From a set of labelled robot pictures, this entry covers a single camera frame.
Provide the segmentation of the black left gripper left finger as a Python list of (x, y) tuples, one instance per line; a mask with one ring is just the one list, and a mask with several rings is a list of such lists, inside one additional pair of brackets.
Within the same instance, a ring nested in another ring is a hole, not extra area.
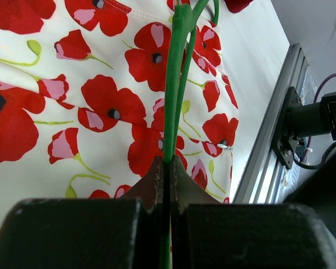
[(119, 198), (17, 203), (0, 229), (0, 268), (163, 268), (163, 162)]

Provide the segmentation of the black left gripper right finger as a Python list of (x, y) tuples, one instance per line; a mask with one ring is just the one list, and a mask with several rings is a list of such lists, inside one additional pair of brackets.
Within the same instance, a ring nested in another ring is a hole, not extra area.
[(198, 197), (184, 216), (189, 268), (336, 268), (332, 234), (307, 205), (224, 205)]

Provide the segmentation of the red poppy print cloth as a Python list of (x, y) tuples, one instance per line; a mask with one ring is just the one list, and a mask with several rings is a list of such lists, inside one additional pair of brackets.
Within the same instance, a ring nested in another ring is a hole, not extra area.
[(180, 1), (0, 1), (0, 229), (39, 197), (119, 198), (163, 153)]

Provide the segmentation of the green clothes hanger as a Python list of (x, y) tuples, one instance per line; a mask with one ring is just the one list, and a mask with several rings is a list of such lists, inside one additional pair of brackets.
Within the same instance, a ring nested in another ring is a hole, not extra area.
[(187, 174), (175, 154), (181, 107), (197, 36), (197, 21), (207, 1), (194, 7), (177, 4), (167, 57), (164, 105), (162, 219), (159, 268), (189, 268), (190, 253), (184, 211), (198, 197), (215, 203)]

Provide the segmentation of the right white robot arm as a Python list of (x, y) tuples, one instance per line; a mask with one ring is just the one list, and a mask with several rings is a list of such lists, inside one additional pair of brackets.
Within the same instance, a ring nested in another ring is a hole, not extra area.
[(336, 239), (336, 92), (326, 94), (320, 103), (298, 108), (290, 117), (298, 135), (317, 136), (330, 133), (334, 141), (315, 166), (301, 164), (314, 174), (287, 196), (285, 203), (299, 203), (314, 209)]

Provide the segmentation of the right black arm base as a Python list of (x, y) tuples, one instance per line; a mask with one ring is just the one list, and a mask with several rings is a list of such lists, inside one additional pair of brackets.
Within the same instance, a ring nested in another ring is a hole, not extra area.
[(318, 103), (302, 105), (296, 89), (289, 87), (272, 139), (277, 160), (290, 170), (301, 141), (325, 134), (336, 141), (336, 92), (324, 95)]

